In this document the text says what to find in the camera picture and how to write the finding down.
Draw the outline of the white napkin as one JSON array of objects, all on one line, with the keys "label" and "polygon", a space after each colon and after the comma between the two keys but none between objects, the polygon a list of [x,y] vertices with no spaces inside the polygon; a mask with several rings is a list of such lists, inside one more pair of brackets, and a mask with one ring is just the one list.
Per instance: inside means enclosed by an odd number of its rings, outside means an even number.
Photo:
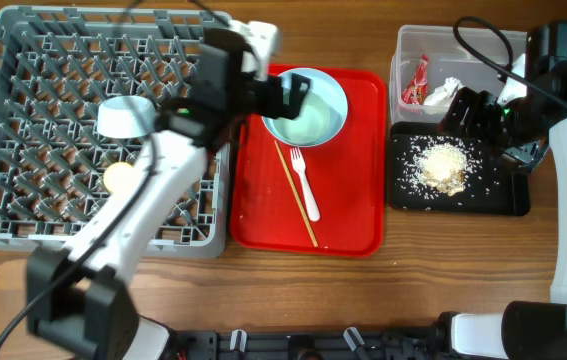
[{"label": "white napkin", "polygon": [[450,106],[456,93],[463,88],[462,82],[455,77],[448,77],[444,84],[435,88],[433,93],[428,95],[424,106]]}]

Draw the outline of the light blue food bowl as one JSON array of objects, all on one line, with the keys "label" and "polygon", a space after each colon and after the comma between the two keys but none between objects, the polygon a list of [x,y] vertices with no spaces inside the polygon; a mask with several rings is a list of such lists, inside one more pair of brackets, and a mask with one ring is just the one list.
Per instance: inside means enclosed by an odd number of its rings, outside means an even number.
[{"label": "light blue food bowl", "polygon": [[328,130],[330,122],[328,104],[320,96],[309,93],[297,118],[278,118],[273,121],[273,126],[286,142],[305,145],[318,141]]}]

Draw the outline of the red sauce packet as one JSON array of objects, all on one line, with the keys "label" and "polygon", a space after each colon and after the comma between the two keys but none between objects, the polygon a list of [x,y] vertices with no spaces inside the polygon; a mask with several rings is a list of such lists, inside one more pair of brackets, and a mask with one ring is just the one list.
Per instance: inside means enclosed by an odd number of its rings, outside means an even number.
[{"label": "red sauce packet", "polygon": [[423,54],[410,83],[402,93],[402,100],[409,105],[423,105],[429,90],[427,70],[429,57]]}]

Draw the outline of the food scraps and rice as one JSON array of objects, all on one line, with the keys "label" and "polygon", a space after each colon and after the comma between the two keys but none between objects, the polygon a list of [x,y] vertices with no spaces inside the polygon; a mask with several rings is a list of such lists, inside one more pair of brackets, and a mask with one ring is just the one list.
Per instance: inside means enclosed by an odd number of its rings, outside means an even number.
[{"label": "food scraps and rice", "polygon": [[439,200],[474,194],[472,180],[482,180],[488,158],[481,143],[450,136],[401,135],[398,151],[398,188],[418,200]]}]

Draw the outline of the white plastic fork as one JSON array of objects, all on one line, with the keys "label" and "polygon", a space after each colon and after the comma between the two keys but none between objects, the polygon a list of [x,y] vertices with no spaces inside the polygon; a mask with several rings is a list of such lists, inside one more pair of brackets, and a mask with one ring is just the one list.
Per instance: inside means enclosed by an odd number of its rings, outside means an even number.
[{"label": "white plastic fork", "polygon": [[298,147],[292,147],[290,156],[292,167],[301,182],[308,218],[312,222],[317,222],[320,220],[320,211],[306,175],[306,164],[301,150]]}]

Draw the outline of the wooden chopstick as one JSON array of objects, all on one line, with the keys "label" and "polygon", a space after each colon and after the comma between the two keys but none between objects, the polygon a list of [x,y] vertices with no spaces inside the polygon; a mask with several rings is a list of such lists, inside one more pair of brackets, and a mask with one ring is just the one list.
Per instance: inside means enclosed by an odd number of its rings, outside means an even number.
[{"label": "wooden chopstick", "polygon": [[315,237],[315,234],[314,234],[314,231],[313,231],[313,229],[312,229],[312,226],[311,226],[311,224],[310,224],[310,220],[309,220],[309,218],[308,218],[308,216],[307,216],[307,213],[306,213],[306,210],[305,210],[304,205],[303,205],[303,203],[302,203],[302,200],[300,199],[300,196],[299,196],[298,191],[297,191],[297,189],[296,189],[296,186],[295,186],[293,177],[292,177],[292,175],[291,175],[291,173],[290,173],[290,170],[289,170],[289,167],[288,167],[287,162],[286,162],[286,160],[285,160],[285,157],[284,157],[284,155],[283,155],[283,153],[282,153],[282,150],[281,150],[281,148],[280,148],[280,146],[279,146],[279,143],[278,143],[276,140],[274,140],[274,146],[275,146],[275,148],[276,148],[276,151],[277,151],[277,154],[278,154],[280,163],[281,163],[281,165],[282,165],[282,168],[283,168],[283,170],[284,170],[284,173],[285,173],[285,175],[286,175],[286,178],[287,178],[289,187],[290,187],[290,189],[291,189],[291,191],[292,191],[292,194],[293,194],[295,203],[296,203],[297,208],[298,208],[298,210],[299,210],[299,213],[300,213],[300,215],[301,215],[301,217],[302,217],[302,220],[303,220],[303,223],[304,223],[304,225],[305,225],[305,228],[306,228],[306,230],[307,230],[307,232],[308,232],[308,235],[309,235],[309,237],[310,237],[310,239],[311,239],[312,245],[313,245],[314,248],[318,248],[319,244],[318,244],[318,241],[317,241],[317,239],[316,239],[316,237]]}]

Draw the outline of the yellow plastic cup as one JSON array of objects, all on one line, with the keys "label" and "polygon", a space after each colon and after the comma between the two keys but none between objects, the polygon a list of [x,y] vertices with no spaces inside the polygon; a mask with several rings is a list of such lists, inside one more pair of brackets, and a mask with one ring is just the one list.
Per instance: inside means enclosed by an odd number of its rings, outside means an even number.
[{"label": "yellow plastic cup", "polygon": [[110,194],[130,190],[136,183],[136,172],[127,162],[116,162],[110,165],[102,177],[103,185]]}]

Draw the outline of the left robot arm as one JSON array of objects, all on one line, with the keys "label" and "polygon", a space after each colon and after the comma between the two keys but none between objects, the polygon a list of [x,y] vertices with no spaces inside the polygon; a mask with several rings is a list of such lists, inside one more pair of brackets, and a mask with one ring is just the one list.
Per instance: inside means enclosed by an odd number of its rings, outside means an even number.
[{"label": "left robot arm", "polygon": [[309,92],[268,72],[280,41],[276,26],[231,21],[208,28],[184,97],[159,103],[119,96],[99,107],[99,122],[126,120],[145,136],[128,189],[112,194],[65,244],[36,248],[26,267],[28,332],[79,359],[182,359],[174,330],[141,316],[128,288],[149,242],[179,198],[252,114],[293,119]]}]

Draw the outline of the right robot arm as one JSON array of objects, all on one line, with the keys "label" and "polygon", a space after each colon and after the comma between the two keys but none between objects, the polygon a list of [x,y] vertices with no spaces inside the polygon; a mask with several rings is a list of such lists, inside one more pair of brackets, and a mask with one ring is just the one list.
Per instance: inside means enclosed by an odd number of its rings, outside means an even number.
[{"label": "right robot arm", "polygon": [[473,48],[452,28],[471,55],[526,88],[504,105],[487,92],[460,90],[439,124],[445,135],[476,138],[498,151],[545,143],[523,170],[553,154],[558,184],[558,255],[550,300],[513,301],[500,314],[446,315],[446,350],[455,356],[492,359],[567,359],[567,21],[529,31],[525,70],[501,66]]}]

